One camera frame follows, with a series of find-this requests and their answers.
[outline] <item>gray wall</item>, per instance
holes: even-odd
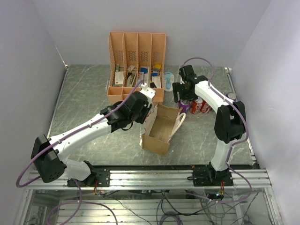
[[[270,0],[34,2],[67,64],[109,64],[109,32],[139,31],[167,34],[166,65],[204,56],[232,67]]]
[[[285,224],[299,224],[300,1],[273,0],[233,67],[250,139]]]
[[[1,224],[13,224],[23,193],[15,181],[49,128],[64,70],[33,2],[0,1]]]

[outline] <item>perforated panel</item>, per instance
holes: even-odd
[[[141,61],[148,62],[148,54],[149,52],[141,52]]]
[[[160,54],[160,52],[153,52],[153,61],[154,62],[158,62],[158,61],[161,61],[161,54]]]
[[[123,51],[117,50],[117,58],[119,61],[123,61]]]
[[[128,60],[136,61],[136,51],[128,51]]]

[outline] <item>metal can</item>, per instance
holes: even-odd
[[[231,100],[233,100],[234,102],[237,100],[236,94],[233,93],[233,92],[228,92],[226,94],[226,97],[229,98],[229,99],[231,99]]]
[[[197,114],[200,112],[201,110],[201,107],[202,107],[202,104],[203,104],[203,99],[198,97],[198,99],[194,100],[191,104],[191,107],[189,109],[189,111],[192,113],[192,114]]]
[[[178,103],[178,107],[181,109],[180,113],[187,113],[190,108],[190,101],[187,100],[180,100]]]
[[[190,112],[192,114],[197,114],[199,112],[208,113],[211,110],[211,107],[207,102],[205,102],[202,98],[198,97],[195,101],[192,102],[190,107]]]

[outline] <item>gray marble surface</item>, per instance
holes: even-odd
[[[197,75],[209,76],[209,67],[194,67]],[[175,81],[178,67],[165,67]],[[107,83],[110,66],[69,66],[58,108],[54,116],[50,136],[64,133],[92,118],[109,105]],[[223,94],[231,91],[230,83],[222,67],[215,68],[212,84]],[[173,93],[165,92],[164,105],[177,107]],[[208,164],[214,156],[217,137],[214,133],[214,112],[208,114],[187,114],[187,117],[173,136],[166,156],[143,150],[139,145],[141,125],[134,124],[128,131],[117,130],[97,138],[72,153],[69,158],[88,160],[93,165],[193,165]],[[231,163],[252,164],[247,143],[236,146]]]

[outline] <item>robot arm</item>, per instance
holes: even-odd
[[[216,172],[224,171],[228,167],[226,165],[226,157],[229,148],[233,142],[236,142],[245,133],[245,127],[239,115],[233,108],[225,102],[220,96],[212,91],[205,76],[197,76],[191,65],[180,68],[180,76],[183,83],[173,83],[174,100],[178,102],[178,94],[181,100],[196,100],[203,98],[217,113],[215,122],[215,134],[218,138],[215,155],[211,161],[211,165]],[[245,106],[239,102],[233,102],[231,99],[217,91],[224,99],[233,103],[241,112],[244,118]]]
[[[120,128],[124,129],[133,122],[143,124],[152,108],[154,95],[155,91],[153,89],[149,88],[147,84],[142,85],[141,91],[134,92],[118,110],[101,121],[99,120],[115,110],[121,102],[106,107],[87,122],[63,134],[52,136],[49,139],[45,135],[39,136],[35,141],[31,158],[47,146],[55,142],[59,143],[34,162],[43,182],[48,183],[63,177],[77,179],[82,186],[91,185],[99,176],[93,171],[92,165],[88,161],[70,160],[68,156],[72,151],[97,137],[107,135]],[[72,136],[63,140],[63,137],[71,133],[73,133]]]

